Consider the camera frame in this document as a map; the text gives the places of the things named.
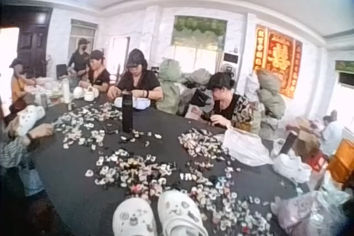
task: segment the door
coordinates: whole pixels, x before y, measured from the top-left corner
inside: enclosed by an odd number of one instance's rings
[[[51,8],[4,6],[1,27],[20,28],[17,57],[28,77],[46,76],[46,41]]]

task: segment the white shoe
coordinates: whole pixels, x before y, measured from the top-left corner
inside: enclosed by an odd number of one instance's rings
[[[114,236],[157,236],[153,211],[141,198],[123,201],[114,212],[112,226]]]

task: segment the striped sleeve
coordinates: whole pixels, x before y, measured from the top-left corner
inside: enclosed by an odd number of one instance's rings
[[[10,143],[1,143],[0,146],[0,165],[4,168],[16,167],[24,154],[27,146],[23,137],[17,137]]]

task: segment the green sack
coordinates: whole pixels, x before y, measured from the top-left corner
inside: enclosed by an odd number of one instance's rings
[[[179,62],[173,59],[165,59],[160,65],[159,79],[164,98],[157,102],[157,109],[176,114],[180,101],[180,90],[176,82],[181,79]]]

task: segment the hand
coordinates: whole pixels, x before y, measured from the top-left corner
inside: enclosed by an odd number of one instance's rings
[[[41,124],[28,133],[33,139],[36,139],[53,135],[53,132],[54,127],[51,124]]]
[[[80,80],[80,82],[79,82],[79,87],[88,88],[90,86],[91,86],[91,84],[87,81]]]
[[[142,90],[132,90],[132,95],[135,98],[143,98],[144,97],[144,91],[142,91]]]
[[[109,99],[115,99],[118,97],[119,89],[116,86],[111,86],[108,89],[107,96]]]
[[[203,113],[203,111],[201,109],[199,109],[197,106],[193,106],[190,111],[192,113],[197,114],[198,116],[201,116],[201,114]]]
[[[219,124],[219,125],[221,125],[223,127],[231,125],[231,121],[230,120],[227,120],[224,116],[221,116],[219,114],[213,114],[210,117],[210,120],[211,120],[211,124],[212,125]]]

